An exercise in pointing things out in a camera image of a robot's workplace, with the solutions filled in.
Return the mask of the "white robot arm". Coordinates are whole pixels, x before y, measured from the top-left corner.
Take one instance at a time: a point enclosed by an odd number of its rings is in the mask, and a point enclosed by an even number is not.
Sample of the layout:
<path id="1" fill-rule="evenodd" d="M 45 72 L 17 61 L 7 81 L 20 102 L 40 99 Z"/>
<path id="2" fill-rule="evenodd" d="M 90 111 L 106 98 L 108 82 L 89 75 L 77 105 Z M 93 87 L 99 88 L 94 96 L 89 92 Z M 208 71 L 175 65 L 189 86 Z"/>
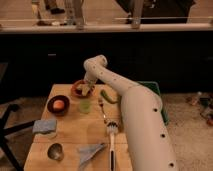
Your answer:
<path id="1" fill-rule="evenodd" d="M 84 81 L 91 88 L 101 80 L 120 96 L 120 110 L 133 171 L 179 171 L 164 124 L 161 97 L 142 84 L 106 68 L 104 55 L 86 59 Z"/>

